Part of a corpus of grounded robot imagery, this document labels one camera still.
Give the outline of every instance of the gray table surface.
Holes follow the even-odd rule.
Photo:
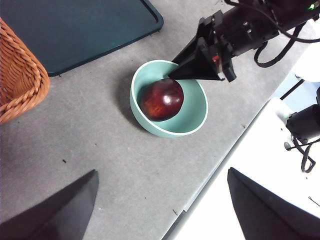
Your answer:
[[[130,109],[134,72],[147,61],[173,59],[201,17],[228,7],[220,0],[151,2],[164,18],[160,32],[52,77],[40,105],[1,126],[2,221],[97,169],[99,191],[84,239],[161,239],[177,218],[174,211],[188,206],[306,48],[297,43],[269,69],[254,64],[253,51],[235,58],[233,83],[201,81],[209,114],[198,132],[153,136]],[[301,35],[313,31],[307,26]],[[271,41],[262,60],[287,41]]]

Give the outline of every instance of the black cable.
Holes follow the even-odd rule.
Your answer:
[[[320,143],[320,138],[318,140],[315,140],[315,141],[312,141],[312,142],[309,142],[309,143],[305,143],[305,144],[301,144],[301,145],[298,145],[298,146],[299,147],[305,147],[305,146],[309,146],[310,144],[316,144],[316,143]],[[293,147],[287,148],[286,150],[290,151],[290,150],[295,149],[295,148],[297,148],[297,147],[293,146]]]
[[[287,91],[282,97],[280,97],[280,99],[284,100],[286,97],[288,97],[294,90],[296,90],[304,82],[305,82],[305,80],[301,78],[300,81],[298,81],[296,85],[294,85],[289,91]]]
[[[313,44],[313,43],[319,43],[320,42],[320,38],[317,39],[303,39],[303,38],[299,38],[296,37],[294,35],[291,35],[290,33],[287,33],[284,29],[282,29],[282,27],[280,27],[275,21],[274,19],[269,16],[267,13],[265,13],[264,11],[260,10],[257,7],[251,6],[249,4],[245,4],[245,3],[237,3],[237,2],[233,2],[231,0],[224,0],[225,3],[227,3],[228,5],[234,6],[234,7],[244,7],[244,8],[249,8],[252,10],[255,10],[259,13],[261,13],[262,15],[264,15],[269,21],[270,23],[272,23],[272,25],[274,25],[282,34],[284,34],[285,36],[287,36],[288,38],[295,40],[296,42],[299,43],[305,43],[305,44]]]
[[[297,37],[299,35],[299,33],[301,32],[302,28],[306,25],[306,23],[302,23],[299,26],[297,26],[294,29],[294,33],[293,35],[295,37]],[[284,49],[279,53],[278,56],[276,56],[274,59],[265,62],[265,63],[261,63],[259,62],[259,56],[261,54],[261,52],[266,48],[266,46],[268,45],[268,42],[264,42],[263,45],[261,47],[258,48],[258,50],[256,51],[255,55],[254,55],[254,61],[255,63],[261,67],[261,68],[269,68],[273,65],[275,65],[277,62],[279,62],[281,59],[284,58],[284,56],[287,54],[287,52],[292,48],[292,46],[295,44],[296,40],[290,39],[290,41],[287,43],[287,45],[284,47]]]
[[[314,202],[315,204],[317,204],[320,207],[320,205],[316,201],[314,201],[310,196],[308,197],[308,199],[310,199],[312,202]]]
[[[309,146],[306,148],[305,151],[299,146],[298,139],[295,136],[293,137],[293,143],[296,149],[298,149],[298,151],[303,155],[302,162],[301,162],[301,171],[307,174],[310,173],[314,168],[314,166],[316,165],[316,162],[309,156],[309,152],[313,143],[309,143]],[[309,168],[306,170],[306,164],[308,159],[311,162],[311,164]]]

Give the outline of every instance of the bowl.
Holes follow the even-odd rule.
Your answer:
[[[134,117],[148,132],[164,138],[177,138],[198,131],[208,115],[208,100],[200,83],[195,79],[177,80],[184,95],[177,115],[165,121],[149,120],[139,107],[137,99],[142,88],[167,78],[178,65],[166,60],[153,60],[143,64],[134,74],[130,88],[130,106]]]

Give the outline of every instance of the white surface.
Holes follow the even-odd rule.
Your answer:
[[[234,211],[227,182],[228,169],[233,167],[279,197],[320,217],[320,165],[311,173],[300,170],[302,155],[295,149],[287,151],[284,142],[291,134],[284,121],[292,113],[280,99],[266,104],[249,129],[224,160],[217,177],[211,181],[186,220],[182,220],[169,239],[244,239]],[[319,146],[311,148],[310,156],[320,159]]]
[[[281,85],[272,95],[272,98],[281,98],[288,92],[297,82],[295,74],[291,71]],[[317,104],[317,89],[320,87],[320,82],[305,81],[297,89],[295,89],[283,102],[287,104],[294,112],[300,112],[303,109]]]
[[[320,37],[320,22],[310,20],[309,23],[313,26],[317,38]],[[320,82],[319,76],[319,54],[320,43],[310,44],[301,58],[296,62],[292,71],[306,81],[317,83]]]

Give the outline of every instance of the apple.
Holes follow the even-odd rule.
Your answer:
[[[142,90],[139,106],[148,119],[165,121],[177,115],[183,102],[180,84],[172,78],[164,78]]]

